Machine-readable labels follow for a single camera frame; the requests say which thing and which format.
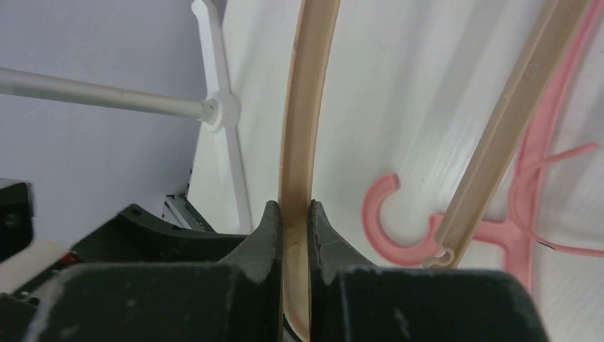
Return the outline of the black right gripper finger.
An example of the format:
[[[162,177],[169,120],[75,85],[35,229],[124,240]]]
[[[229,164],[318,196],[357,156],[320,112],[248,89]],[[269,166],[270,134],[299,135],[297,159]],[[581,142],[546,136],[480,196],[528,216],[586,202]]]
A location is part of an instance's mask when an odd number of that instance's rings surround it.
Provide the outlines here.
[[[317,200],[311,201],[308,210],[307,240],[311,340],[347,341],[350,327],[345,273],[353,267],[374,264],[332,227]]]

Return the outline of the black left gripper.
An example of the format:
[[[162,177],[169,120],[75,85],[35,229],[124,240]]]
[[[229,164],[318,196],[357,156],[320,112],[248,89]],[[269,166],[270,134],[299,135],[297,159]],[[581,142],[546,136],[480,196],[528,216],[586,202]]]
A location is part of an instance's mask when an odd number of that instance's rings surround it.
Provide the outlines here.
[[[282,341],[282,235],[275,201],[266,203],[260,224],[246,238],[178,227],[132,204],[66,249],[35,239],[33,185],[2,179],[1,292],[25,300],[39,297],[47,281],[86,262],[206,262],[224,257],[222,263],[236,269],[226,302],[228,340]]]

